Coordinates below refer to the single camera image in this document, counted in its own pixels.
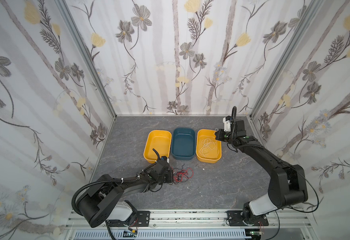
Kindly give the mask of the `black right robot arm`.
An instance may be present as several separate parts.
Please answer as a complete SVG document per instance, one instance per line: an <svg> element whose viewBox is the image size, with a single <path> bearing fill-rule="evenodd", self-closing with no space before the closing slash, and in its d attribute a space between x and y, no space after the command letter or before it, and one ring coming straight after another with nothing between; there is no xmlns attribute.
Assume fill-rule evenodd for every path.
<svg viewBox="0 0 350 240"><path fill-rule="evenodd" d="M245 122L237 119L237 108L221 120L223 126L217 128L214 136L227 149L235 154L242 154L255 161L269 176L266 193L257 199L243 204L239 215L240 221L253 226L263 220L269 213L290 209L295 205L306 203L309 199L308 188L313 185L305 176L300 165L292 165L268 150L253 135L249 135Z"/></svg>

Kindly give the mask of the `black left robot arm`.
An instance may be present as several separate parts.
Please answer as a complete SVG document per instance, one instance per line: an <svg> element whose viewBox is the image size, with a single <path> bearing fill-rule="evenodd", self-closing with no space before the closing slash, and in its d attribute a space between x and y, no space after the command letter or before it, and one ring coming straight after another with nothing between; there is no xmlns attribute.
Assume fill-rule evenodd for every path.
<svg viewBox="0 0 350 240"><path fill-rule="evenodd" d="M135 177L117 179L105 174L79 188L71 200L73 210L95 228L107 220L123 196L153 192L158 185L172 183L174 177L169 158L153 151L157 160Z"/></svg>

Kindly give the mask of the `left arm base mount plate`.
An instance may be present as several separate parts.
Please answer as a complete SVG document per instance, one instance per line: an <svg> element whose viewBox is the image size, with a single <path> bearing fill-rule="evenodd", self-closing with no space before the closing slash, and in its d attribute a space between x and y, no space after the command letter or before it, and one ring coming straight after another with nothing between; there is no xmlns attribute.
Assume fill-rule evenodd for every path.
<svg viewBox="0 0 350 240"><path fill-rule="evenodd" d="M150 211L133 212L125 221L107 220L109 227L148 227L150 223Z"/></svg>

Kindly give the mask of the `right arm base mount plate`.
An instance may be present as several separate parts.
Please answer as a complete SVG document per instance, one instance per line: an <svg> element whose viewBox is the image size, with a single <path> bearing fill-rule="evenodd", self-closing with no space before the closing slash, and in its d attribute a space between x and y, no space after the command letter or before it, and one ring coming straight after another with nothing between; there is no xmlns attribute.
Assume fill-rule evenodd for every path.
<svg viewBox="0 0 350 240"><path fill-rule="evenodd" d="M255 216L245 210L227 211L227 224L231 227L262 227L269 226L266 215Z"/></svg>

